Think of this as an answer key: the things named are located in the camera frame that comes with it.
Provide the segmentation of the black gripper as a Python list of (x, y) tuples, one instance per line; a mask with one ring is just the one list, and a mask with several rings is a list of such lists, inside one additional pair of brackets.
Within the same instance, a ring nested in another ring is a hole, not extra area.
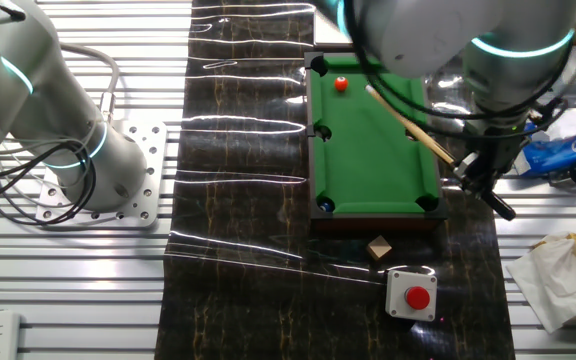
[(453, 168), (462, 190), (477, 198), (493, 191), (497, 180), (507, 173), (522, 148), (521, 139), (482, 140)]

